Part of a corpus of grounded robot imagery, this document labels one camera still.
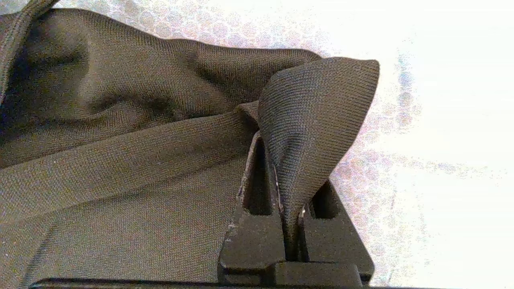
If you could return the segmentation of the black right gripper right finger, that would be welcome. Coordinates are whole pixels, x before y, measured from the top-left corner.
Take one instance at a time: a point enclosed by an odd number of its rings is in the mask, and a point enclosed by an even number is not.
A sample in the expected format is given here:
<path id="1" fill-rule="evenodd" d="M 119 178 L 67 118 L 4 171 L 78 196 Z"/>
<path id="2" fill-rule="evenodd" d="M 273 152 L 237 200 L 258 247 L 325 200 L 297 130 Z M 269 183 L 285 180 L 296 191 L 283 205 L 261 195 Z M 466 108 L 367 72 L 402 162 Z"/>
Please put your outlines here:
<path id="1" fill-rule="evenodd" d="M 371 281 L 374 262 L 330 180 L 304 206 L 299 227 L 303 261 L 356 265 L 360 280 Z"/>

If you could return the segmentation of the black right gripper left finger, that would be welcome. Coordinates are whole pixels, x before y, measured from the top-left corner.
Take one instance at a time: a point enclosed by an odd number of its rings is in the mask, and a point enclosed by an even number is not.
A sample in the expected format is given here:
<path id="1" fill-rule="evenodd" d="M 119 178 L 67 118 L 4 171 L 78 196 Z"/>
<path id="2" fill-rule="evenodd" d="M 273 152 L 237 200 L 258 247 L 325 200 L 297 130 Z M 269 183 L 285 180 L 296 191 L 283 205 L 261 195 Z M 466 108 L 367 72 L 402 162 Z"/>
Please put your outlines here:
<path id="1" fill-rule="evenodd" d="M 285 259 L 275 172 L 257 132 L 218 256 L 218 281 L 274 281 L 275 265 Z"/>

